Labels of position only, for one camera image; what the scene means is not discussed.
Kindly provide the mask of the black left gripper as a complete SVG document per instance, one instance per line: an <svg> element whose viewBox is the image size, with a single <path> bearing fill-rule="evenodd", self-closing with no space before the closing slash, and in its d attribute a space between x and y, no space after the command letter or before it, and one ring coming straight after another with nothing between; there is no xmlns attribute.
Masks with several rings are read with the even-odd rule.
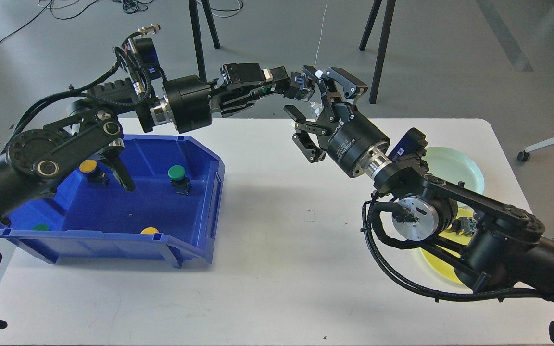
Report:
<svg viewBox="0 0 554 346"><path fill-rule="evenodd" d="M285 90L277 86L290 84L284 66L262 69L258 63L228 63L222 65L220 73L218 79L208 82L196 75L163 81L163 97L151 108L153 125L173 123L180 134L207 127L213 122L212 97L213 113L228 118L253 107L263 97L283 96ZM220 89L213 96L216 85Z"/></svg>

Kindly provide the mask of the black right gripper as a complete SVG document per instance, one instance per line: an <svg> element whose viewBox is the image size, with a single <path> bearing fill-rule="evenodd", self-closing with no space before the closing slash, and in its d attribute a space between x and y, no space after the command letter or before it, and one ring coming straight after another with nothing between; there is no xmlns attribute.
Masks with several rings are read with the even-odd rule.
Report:
<svg viewBox="0 0 554 346"><path fill-rule="evenodd" d="M374 179L389 163L386 151L390 140L358 111L357 100L368 91L368 85L338 67L323 72L304 66L302 72L312 80L312 91L320 93L321 107L315 111L315 121L310 121L294 105L284 106L294 120L293 142L311 163L323 161L327 152L348 177L366 174ZM319 135L319 147L310 134Z"/></svg>

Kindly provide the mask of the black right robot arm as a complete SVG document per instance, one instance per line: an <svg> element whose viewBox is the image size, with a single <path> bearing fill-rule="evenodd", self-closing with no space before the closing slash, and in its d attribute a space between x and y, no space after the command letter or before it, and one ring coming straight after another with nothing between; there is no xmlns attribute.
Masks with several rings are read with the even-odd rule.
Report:
<svg viewBox="0 0 554 346"><path fill-rule="evenodd" d="M554 240L539 219L518 208L453 184L429 172L425 134L411 128L388 151L390 140L363 116L356 99L367 86L341 68L304 66L284 84L284 96L321 93L321 110L309 121L294 106L293 139L310 162L330 156L351 178L369 176L371 199L363 203L367 247L396 284L435 301L475 302L541 298L554 303ZM453 267L471 293L448 293L415 283L389 265L377 241L395 249L423 249ZM554 344L554 321L548 326Z"/></svg>

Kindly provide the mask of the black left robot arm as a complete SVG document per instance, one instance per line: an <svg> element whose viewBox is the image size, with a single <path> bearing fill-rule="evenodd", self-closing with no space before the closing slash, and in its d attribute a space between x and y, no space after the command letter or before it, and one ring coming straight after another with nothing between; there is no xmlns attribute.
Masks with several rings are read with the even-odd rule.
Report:
<svg viewBox="0 0 554 346"><path fill-rule="evenodd" d="M214 112L224 117L251 107L274 93L286 94L292 77L285 68L257 63L230 63L220 77L202 81L196 75L166 79L149 34L143 27L113 48L116 61L88 85L40 99L21 116L0 155L0 223L25 202L51 197L81 163L96 158L119 184L135 184L123 164L123 126L118 117L135 112L145 132L172 123L180 133L206 127ZM0 329L7 322L0 319Z"/></svg>

